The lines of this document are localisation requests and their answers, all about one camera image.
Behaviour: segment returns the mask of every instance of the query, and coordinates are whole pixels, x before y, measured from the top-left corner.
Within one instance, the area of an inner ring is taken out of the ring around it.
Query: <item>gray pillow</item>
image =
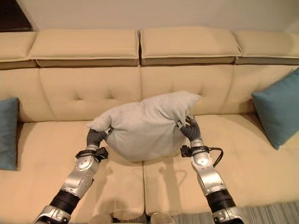
[[[16,169],[18,98],[0,101],[0,169]]]
[[[96,131],[112,127],[107,144],[129,161],[166,156],[180,149],[185,137],[175,127],[185,125],[199,95],[179,91],[112,108],[87,126]]]

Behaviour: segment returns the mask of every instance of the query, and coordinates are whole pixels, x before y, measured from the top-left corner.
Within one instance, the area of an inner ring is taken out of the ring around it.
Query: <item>sofa backrest cushion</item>
[[[295,70],[294,65],[44,68],[0,71],[0,99],[17,97],[20,120],[92,120],[129,102],[188,91],[202,96],[191,113],[255,112],[251,94]]]
[[[136,30],[45,29],[37,34],[30,58],[42,67],[135,66]]]
[[[57,120],[92,120],[106,110],[141,101],[137,67],[48,68],[40,79]]]
[[[19,99],[19,121],[55,120],[43,91],[39,69],[0,71],[0,99]]]
[[[242,56],[236,64],[299,65],[299,34],[273,31],[236,31]]]
[[[142,65],[232,63],[241,55],[233,34],[201,26],[141,30]]]
[[[0,70],[36,67],[29,60],[29,51],[35,40],[36,32],[0,33]]]
[[[137,67],[47,68],[0,71],[0,99],[17,97],[20,121],[92,120],[141,101]]]
[[[202,101],[193,115],[255,112],[252,93],[261,91],[296,69],[291,65],[209,65],[143,67],[142,98],[189,91]]]

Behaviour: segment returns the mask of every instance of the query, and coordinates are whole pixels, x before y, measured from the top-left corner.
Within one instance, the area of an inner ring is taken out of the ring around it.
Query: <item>black cable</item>
[[[210,151],[213,151],[213,150],[221,151],[220,155],[218,156],[218,158],[216,159],[216,161],[215,161],[214,164],[213,164],[213,167],[216,167],[216,165],[220,162],[220,160],[221,160],[222,157],[223,157],[223,150],[222,150],[221,148],[209,148],[209,152],[210,152]]]

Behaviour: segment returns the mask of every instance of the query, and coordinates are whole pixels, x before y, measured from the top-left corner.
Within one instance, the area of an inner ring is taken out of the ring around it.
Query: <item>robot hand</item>
[[[108,128],[107,130],[101,132],[90,129],[86,138],[87,146],[95,145],[99,147],[101,141],[103,141],[111,132],[112,128]]]
[[[189,141],[191,147],[199,147],[203,146],[203,141],[200,136],[200,129],[196,119],[192,115],[188,115],[186,117],[186,126],[183,126],[180,121],[177,122],[177,127],[186,136]]]
[[[177,127],[184,136],[186,136],[189,141],[200,139],[200,130],[195,118],[192,115],[188,115],[186,117],[186,122],[188,123],[186,126],[183,126],[180,121],[177,123]]]

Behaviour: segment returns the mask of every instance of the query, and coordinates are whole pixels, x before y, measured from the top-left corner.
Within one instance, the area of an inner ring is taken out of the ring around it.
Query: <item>white wall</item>
[[[35,30],[208,25],[299,33],[299,0],[17,0]]]

